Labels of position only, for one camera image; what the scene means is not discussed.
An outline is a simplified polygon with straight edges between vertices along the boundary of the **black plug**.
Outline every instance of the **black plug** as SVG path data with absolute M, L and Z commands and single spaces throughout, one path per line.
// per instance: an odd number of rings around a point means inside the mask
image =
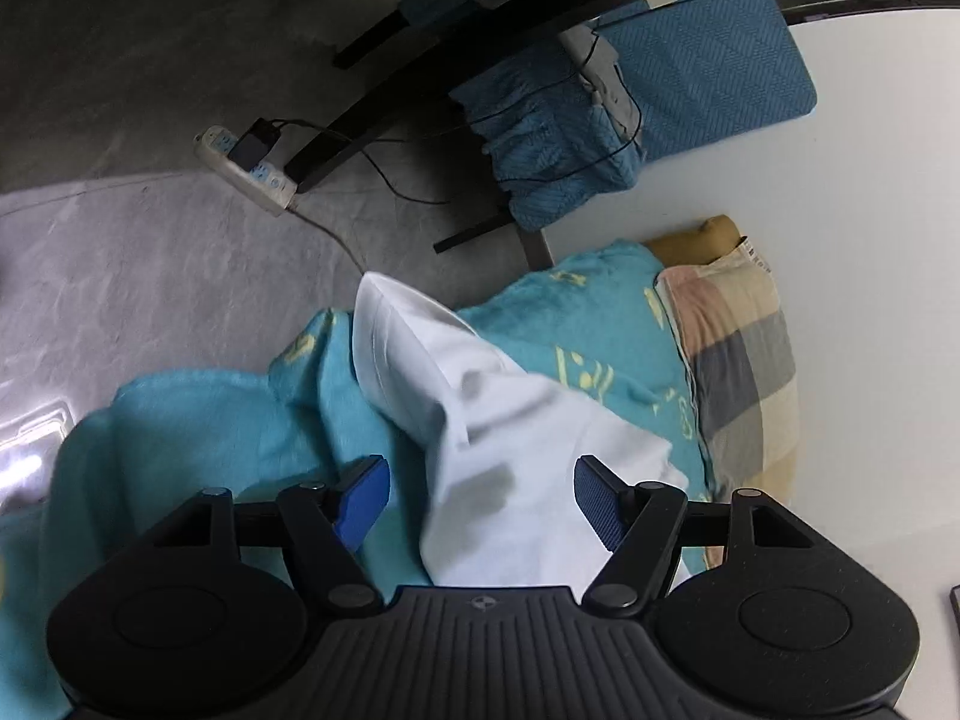
M 227 155 L 230 162 L 250 172 L 270 153 L 280 139 L 280 128 L 267 119 L 257 119 Z

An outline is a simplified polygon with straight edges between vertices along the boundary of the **white fabric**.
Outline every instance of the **white fabric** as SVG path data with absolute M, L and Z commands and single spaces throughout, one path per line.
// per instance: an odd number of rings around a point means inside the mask
M 435 584 L 565 584 L 579 599 L 610 556 L 573 496 L 582 455 L 629 484 L 686 487 L 669 442 L 526 373 L 387 276 L 360 282 L 352 345 L 364 396 L 426 451 L 421 557 Z

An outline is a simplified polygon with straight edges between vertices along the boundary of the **white power strip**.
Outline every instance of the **white power strip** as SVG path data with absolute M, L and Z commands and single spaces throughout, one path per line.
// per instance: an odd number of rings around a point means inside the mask
M 263 160 L 250 172 L 245 172 L 237 163 L 230 162 L 227 154 L 236 145 L 237 137 L 229 129 L 215 124 L 193 140 L 200 162 L 261 208 L 280 215 L 290 207 L 296 194 L 296 183 L 283 170 Z

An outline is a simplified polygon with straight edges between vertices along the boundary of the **white cloth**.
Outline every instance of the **white cloth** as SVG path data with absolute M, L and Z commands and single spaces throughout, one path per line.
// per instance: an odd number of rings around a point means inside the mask
M 573 466 L 685 488 L 670 443 L 582 392 L 526 373 L 453 312 L 381 274 L 360 282 L 353 363 L 364 396 L 426 453 L 421 557 L 442 586 L 569 586 L 610 557 L 577 507 Z

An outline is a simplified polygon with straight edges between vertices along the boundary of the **bright light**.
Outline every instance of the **bright light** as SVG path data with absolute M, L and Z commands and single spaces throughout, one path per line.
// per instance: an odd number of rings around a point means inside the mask
M 11 463 L 0 471 L 0 490 L 16 487 L 27 477 L 37 473 L 42 466 L 43 459 L 40 455 L 27 455 L 22 460 Z

